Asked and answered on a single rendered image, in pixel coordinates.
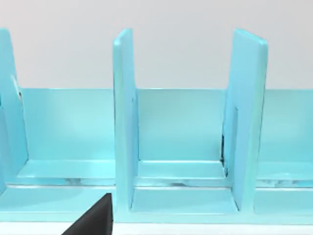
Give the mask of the light blue rack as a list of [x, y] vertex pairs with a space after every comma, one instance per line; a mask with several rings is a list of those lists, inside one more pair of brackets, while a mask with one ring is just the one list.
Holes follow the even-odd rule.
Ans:
[[265, 88], [266, 40], [233, 33], [218, 89], [139, 89], [133, 32], [112, 89], [21, 88], [0, 28], [0, 222], [313, 225], [313, 89]]

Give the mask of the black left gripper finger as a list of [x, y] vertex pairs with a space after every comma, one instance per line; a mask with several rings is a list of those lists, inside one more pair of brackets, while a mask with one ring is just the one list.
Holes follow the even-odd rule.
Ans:
[[61, 235], [112, 235], [112, 194], [106, 193]]

